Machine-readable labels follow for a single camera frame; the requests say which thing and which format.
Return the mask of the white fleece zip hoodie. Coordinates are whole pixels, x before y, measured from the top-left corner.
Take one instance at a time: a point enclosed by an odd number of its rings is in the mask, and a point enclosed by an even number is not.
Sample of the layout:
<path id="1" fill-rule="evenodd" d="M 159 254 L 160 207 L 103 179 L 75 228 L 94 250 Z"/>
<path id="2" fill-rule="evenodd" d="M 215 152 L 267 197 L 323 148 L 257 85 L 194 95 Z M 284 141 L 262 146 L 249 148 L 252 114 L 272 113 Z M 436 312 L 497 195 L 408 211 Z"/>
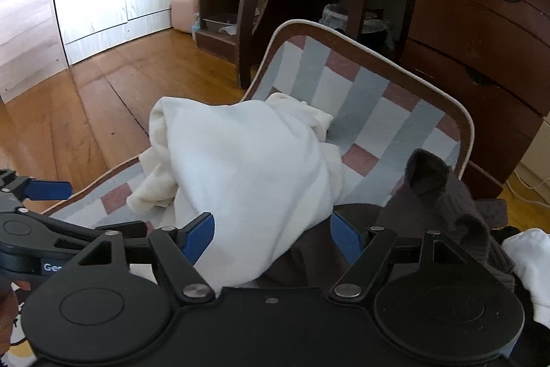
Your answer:
<path id="1" fill-rule="evenodd" d="M 198 272 L 215 291 L 251 282 L 338 202 L 343 164 L 326 140 L 332 120 L 280 92 L 219 106 L 164 97 L 150 114 L 144 180 L 128 206 L 137 214 L 162 207 L 162 223 L 177 227 L 211 213 L 215 235 Z"/>

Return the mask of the dark brown knit garment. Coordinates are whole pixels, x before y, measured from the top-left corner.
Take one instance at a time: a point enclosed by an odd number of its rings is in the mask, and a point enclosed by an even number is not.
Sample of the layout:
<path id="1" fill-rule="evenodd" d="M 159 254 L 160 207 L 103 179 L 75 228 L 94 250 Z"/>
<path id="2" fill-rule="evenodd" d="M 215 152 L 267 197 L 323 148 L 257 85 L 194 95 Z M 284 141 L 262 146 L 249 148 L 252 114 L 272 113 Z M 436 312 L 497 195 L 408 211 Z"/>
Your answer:
<path id="1" fill-rule="evenodd" d="M 515 288 L 514 262 L 490 234 L 508 224 L 502 199 L 474 200 L 467 186 L 445 162 L 418 149 L 406 164 L 403 184 L 386 206 L 336 205 L 334 212 L 360 231 L 373 225 L 393 230 L 400 238 L 420 238 L 433 229 L 449 236 L 499 279 Z M 324 220 L 302 236 L 257 279 L 261 287 L 320 287 L 327 291 L 350 264 L 330 235 Z"/>

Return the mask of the checkered grey pink rug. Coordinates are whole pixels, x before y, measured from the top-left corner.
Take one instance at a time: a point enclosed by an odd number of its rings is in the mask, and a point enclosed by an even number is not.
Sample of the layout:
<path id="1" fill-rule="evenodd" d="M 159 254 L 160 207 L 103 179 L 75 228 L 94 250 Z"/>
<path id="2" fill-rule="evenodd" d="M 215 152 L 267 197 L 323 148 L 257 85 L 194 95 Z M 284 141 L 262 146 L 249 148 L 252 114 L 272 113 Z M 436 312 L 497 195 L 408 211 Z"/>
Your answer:
<path id="1" fill-rule="evenodd" d="M 276 92 L 333 117 L 326 140 L 339 150 L 344 182 L 333 209 L 353 203 L 385 206 L 418 149 L 441 158 L 461 180 L 474 138 L 465 108 L 340 33 L 310 21 L 280 26 L 242 101 L 266 100 Z M 137 214 L 128 206 L 128 197 L 144 180 L 140 155 L 54 208 L 52 217 L 87 228 L 133 219 L 165 226 L 164 208 Z"/>

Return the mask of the white folded garment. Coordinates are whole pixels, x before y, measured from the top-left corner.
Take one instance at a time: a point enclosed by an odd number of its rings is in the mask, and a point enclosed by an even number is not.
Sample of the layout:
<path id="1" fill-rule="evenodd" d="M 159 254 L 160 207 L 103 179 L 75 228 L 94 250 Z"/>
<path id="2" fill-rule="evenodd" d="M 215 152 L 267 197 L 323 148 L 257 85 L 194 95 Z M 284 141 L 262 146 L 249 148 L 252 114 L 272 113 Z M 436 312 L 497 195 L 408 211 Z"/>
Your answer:
<path id="1" fill-rule="evenodd" d="M 546 328 L 550 322 L 550 241 L 540 228 L 530 228 L 503 241 L 503 250 L 515 263 L 516 276 L 529 291 L 533 319 Z"/>

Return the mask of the blue spray bottle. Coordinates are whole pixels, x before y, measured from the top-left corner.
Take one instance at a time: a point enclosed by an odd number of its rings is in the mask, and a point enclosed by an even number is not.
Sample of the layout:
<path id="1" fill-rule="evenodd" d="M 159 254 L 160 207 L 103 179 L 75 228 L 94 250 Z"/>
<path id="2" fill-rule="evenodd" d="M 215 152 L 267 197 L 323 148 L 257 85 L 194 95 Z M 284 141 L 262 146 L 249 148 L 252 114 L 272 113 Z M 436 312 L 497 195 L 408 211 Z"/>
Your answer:
<path id="1" fill-rule="evenodd" d="M 194 41 L 197 41 L 197 33 L 200 31 L 201 23 L 200 23 L 200 14 L 199 12 L 194 14 L 194 23 L 191 26 L 191 35 L 192 39 Z"/>

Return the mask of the pink small suitcase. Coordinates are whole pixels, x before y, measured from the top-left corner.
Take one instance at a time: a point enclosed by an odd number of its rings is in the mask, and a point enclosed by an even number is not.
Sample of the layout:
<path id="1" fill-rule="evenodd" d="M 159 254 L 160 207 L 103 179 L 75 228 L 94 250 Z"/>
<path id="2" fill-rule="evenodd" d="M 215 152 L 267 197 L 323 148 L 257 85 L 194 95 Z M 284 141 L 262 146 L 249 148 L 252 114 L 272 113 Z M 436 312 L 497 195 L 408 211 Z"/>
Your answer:
<path id="1" fill-rule="evenodd" d="M 170 8 L 173 28 L 182 33 L 192 33 L 199 19 L 199 0 L 173 0 Z"/>

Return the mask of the dark wooden desk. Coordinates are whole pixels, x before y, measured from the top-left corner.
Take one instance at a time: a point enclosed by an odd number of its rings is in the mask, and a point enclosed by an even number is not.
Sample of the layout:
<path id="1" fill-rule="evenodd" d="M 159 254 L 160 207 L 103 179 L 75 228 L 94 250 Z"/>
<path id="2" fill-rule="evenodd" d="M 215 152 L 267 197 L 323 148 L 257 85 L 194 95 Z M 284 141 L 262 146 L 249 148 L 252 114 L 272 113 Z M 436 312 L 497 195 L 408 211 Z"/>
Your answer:
<path id="1" fill-rule="evenodd" d="M 200 0 L 209 19 L 224 0 Z M 494 197 L 549 112 L 549 0 L 365 0 L 397 29 L 393 45 L 367 46 L 440 87 L 469 111 L 475 138 L 463 179 Z M 199 44 L 236 65 L 236 37 L 199 33 Z"/>

